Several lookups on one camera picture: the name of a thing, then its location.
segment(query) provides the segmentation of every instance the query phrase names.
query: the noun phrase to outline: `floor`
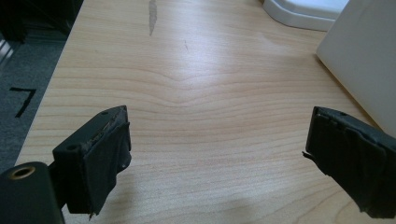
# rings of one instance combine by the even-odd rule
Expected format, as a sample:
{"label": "floor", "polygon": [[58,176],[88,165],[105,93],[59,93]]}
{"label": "floor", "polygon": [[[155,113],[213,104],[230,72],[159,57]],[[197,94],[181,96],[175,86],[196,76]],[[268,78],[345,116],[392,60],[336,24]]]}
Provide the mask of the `floor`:
{"label": "floor", "polygon": [[0,35],[0,173],[14,166],[67,37],[27,22],[25,43]]}

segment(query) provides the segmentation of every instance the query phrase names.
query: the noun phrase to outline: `light wood tabletop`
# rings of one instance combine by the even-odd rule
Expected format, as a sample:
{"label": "light wood tabletop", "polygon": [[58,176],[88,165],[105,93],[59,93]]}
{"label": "light wood tabletop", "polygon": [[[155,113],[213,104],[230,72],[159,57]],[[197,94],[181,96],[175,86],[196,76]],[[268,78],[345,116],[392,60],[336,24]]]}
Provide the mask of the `light wood tabletop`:
{"label": "light wood tabletop", "polygon": [[127,105],[132,163],[91,223],[394,223],[302,156],[314,105],[371,122],[317,58],[325,35],[259,0],[85,0],[17,163]]}

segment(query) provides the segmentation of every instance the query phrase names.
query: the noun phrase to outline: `screw hole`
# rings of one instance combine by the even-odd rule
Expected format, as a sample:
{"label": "screw hole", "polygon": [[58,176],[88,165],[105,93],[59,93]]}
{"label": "screw hole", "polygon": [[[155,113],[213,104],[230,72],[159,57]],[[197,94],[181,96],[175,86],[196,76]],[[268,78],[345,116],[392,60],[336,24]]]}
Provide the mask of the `screw hole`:
{"label": "screw hole", "polygon": [[16,171],[14,171],[11,174],[10,179],[13,179],[13,180],[24,179],[25,177],[31,175],[34,172],[35,172],[34,166],[22,167]]}
{"label": "screw hole", "polygon": [[72,145],[72,146],[68,146],[66,149],[67,150],[75,150],[75,149],[77,149],[78,147],[76,146],[76,145]]}

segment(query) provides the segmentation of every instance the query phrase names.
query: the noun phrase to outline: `wood grain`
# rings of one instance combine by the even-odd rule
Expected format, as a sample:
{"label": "wood grain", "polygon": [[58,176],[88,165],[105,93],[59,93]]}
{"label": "wood grain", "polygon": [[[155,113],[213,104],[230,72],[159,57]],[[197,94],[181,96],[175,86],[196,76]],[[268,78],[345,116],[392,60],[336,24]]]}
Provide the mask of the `wood grain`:
{"label": "wood grain", "polygon": [[[370,122],[315,55],[325,33],[258,0],[86,0],[18,163],[127,105],[131,166],[91,223],[394,223],[360,213],[301,151],[314,105]],[[88,222],[68,215],[67,223]]]}

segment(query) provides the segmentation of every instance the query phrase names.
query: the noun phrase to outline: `carpeted floor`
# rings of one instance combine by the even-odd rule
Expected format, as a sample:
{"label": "carpeted floor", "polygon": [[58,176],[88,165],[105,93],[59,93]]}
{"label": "carpeted floor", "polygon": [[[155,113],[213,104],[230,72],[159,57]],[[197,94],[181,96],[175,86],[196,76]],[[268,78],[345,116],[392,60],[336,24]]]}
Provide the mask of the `carpeted floor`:
{"label": "carpeted floor", "polygon": [[31,27],[25,43],[9,43],[12,55],[0,60],[0,173],[18,158],[65,41],[49,27]]}

